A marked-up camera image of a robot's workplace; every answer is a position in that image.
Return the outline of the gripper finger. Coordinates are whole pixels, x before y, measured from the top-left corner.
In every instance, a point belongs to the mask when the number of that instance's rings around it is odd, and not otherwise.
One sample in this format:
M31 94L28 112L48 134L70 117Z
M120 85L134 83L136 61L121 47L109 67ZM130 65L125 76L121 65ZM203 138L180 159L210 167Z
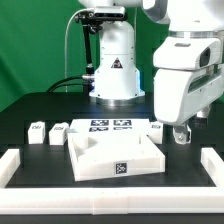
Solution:
M210 106L206 106L201 111L196 114L195 117L195 127L196 128L206 128L208 125L208 117L210 113Z
M189 144L191 142L191 129L187 123L173 127L173 137L177 144Z

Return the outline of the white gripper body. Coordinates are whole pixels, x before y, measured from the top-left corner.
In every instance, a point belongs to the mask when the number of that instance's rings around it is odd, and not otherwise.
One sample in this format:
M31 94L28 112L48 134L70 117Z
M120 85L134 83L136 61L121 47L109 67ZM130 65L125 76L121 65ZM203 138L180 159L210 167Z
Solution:
M153 57L154 113L179 126L224 92L221 41L218 38L168 37Z

